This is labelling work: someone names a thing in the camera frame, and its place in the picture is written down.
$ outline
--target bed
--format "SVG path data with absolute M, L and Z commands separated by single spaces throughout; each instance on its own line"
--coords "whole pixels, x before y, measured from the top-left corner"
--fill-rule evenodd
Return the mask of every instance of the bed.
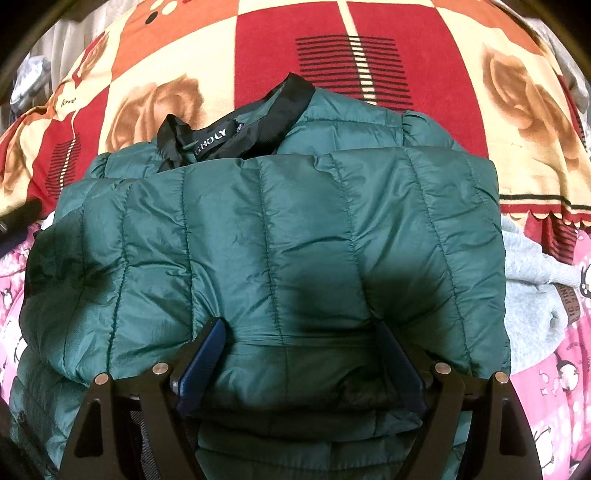
M 287 72 L 430 115 L 495 163 L 502 213 L 544 252 L 580 268 L 579 289 L 560 292 L 564 341 L 512 377 L 544 478 L 569 478 L 591 445 L 589 95 L 585 103 L 556 45 L 500 2 L 145 0 L 92 40 L 47 104 L 1 138 L 0 208 L 37 197 L 49 215 L 97 154 L 150 140 L 167 113 L 205 127 Z M 33 229 L 20 253 L 0 262 L 6 399 L 24 347 L 18 312 L 32 242 Z

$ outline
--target gray fabric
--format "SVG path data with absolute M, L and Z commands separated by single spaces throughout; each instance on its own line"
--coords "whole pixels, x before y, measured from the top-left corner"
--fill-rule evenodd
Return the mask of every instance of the gray fabric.
M 578 288 L 576 267 L 542 253 L 503 216 L 505 243 L 505 330 L 511 341 L 511 374 L 525 370 L 550 356 L 564 339 L 568 315 L 555 284 Z
M 492 3 L 503 9 L 509 15 L 521 20 L 529 28 L 531 28 L 549 47 L 554 54 L 556 62 L 560 67 L 566 86 L 570 94 L 573 96 L 574 102 L 577 106 L 581 129 L 585 138 L 585 147 L 587 153 L 591 154 L 591 127 L 589 126 L 589 91 L 587 89 L 587 82 L 583 72 L 575 62 L 566 47 L 558 39 L 550 27 L 546 25 L 539 18 L 533 18 L 528 15 L 530 13 L 526 10 L 521 10 L 521 2 L 505 0 L 492 0 Z

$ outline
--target quilted jacket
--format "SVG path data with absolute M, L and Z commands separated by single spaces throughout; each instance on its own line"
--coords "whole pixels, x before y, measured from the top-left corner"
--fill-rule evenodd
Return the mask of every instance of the quilted jacket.
M 166 171 L 156 141 L 103 154 L 64 190 L 28 261 L 17 442 L 51 478 L 98 373 L 139 374 L 222 316 L 208 479 L 391 480 L 420 422 L 372 318 L 464 373 L 510 370 L 493 164 L 425 115 L 322 89 L 271 155 L 197 163 L 195 147 Z

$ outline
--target metal screw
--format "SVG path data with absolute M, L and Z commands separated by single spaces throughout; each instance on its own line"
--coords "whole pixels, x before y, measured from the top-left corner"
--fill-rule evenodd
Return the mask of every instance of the metal screw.
M 97 385 L 105 385 L 108 381 L 109 381 L 109 375 L 108 374 L 98 374 L 95 377 L 95 383 Z
M 503 372 L 497 372 L 495 374 L 495 379 L 497 382 L 499 383 L 507 383 L 509 381 L 509 377 L 507 377 L 507 374 L 504 374 Z
M 444 364 L 443 362 L 439 362 L 437 365 L 435 365 L 435 371 L 438 374 L 449 375 L 452 371 L 452 368 L 448 364 Z
M 159 364 L 156 364 L 152 367 L 152 372 L 154 372 L 156 375 L 165 374 L 167 371 L 168 364 L 165 364 L 164 362 L 160 362 Z

